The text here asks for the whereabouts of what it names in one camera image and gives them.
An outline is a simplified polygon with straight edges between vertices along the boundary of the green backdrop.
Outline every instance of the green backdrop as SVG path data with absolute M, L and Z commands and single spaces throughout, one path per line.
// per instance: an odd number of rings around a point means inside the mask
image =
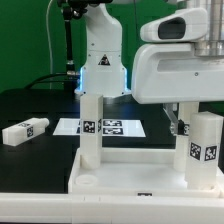
M 46 31 L 46 11 L 49 0 L 1 0 L 0 7 L 0 92 L 6 89 L 23 88 L 34 79 L 50 73 L 49 51 Z M 152 20 L 174 12 L 175 7 L 163 0 L 142 0 L 136 4 L 107 5 L 109 13 L 117 18 L 124 30 L 122 61 L 129 71 L 136 50 L 142 44 L 136 32 Z M 54 1 L 50 11 L 50 33 L 52 37 L 54 72 L 64 72 L 66 62 L 64 22 Z M 86 36 L 84 19 L 73 21 L 73 51 L 76 68 L 86 58 Z

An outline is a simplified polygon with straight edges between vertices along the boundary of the white post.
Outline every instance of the white post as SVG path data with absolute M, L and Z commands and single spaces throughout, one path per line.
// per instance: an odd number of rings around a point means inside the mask
M 103 96 L 82 96 L 80 114 L 81 166 L 86 169 L 96 169 L 101 163 Z
M 185 180 L 188 189 L 212 189 L 222 136 L 223 117 L 203 112 L 191 116 Z

